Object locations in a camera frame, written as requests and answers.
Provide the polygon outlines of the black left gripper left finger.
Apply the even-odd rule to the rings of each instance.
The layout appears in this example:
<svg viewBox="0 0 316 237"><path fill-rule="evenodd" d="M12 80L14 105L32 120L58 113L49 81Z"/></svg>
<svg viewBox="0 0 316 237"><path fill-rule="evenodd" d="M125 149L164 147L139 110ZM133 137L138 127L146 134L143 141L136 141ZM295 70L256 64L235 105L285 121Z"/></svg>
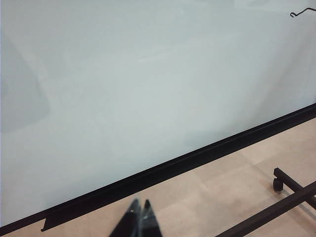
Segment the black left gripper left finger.
<svg viewBox="0 0 316 237"><path fill-rule="evenodd" d="M139 199L134 199L111 232L110 237L137 237L139 233L140 212Z"/></svg>

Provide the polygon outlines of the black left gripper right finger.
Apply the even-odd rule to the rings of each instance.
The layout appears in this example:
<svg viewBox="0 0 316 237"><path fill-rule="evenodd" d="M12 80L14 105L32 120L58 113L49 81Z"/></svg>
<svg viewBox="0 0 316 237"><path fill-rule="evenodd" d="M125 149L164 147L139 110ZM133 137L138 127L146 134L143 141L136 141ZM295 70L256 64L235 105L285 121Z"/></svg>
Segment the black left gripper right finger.
<svg viewBox="0 0 316 237"><path fill-rule="evenodd" d="M142 237L163 237L156 215L147 199L141 216L141 236Z"/></svg>

